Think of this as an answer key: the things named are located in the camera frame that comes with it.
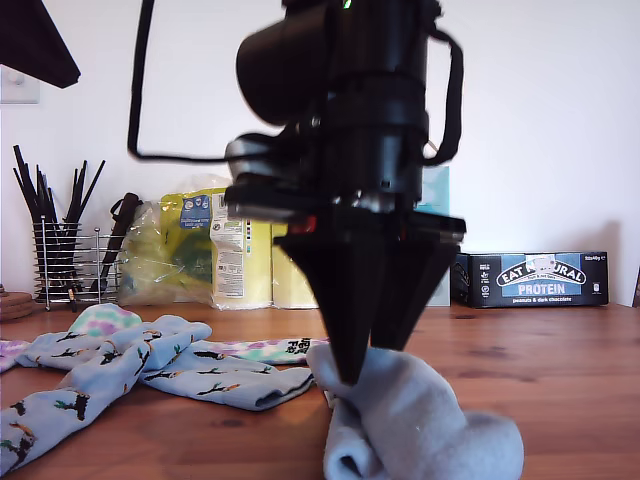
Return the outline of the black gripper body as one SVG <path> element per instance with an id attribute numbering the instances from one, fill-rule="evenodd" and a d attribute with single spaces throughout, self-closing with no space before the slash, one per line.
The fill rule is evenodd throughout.
<path id="1" fill-rule="evenodd" d="M 424 158 L 402 135 L 332 143 L 289 128 L 248 133 L 228 144 L 225 159 L 233 176 L 225 200 L 236 217 L 394 237 L 406 215 L 431 214 L 415 209 Z"/>

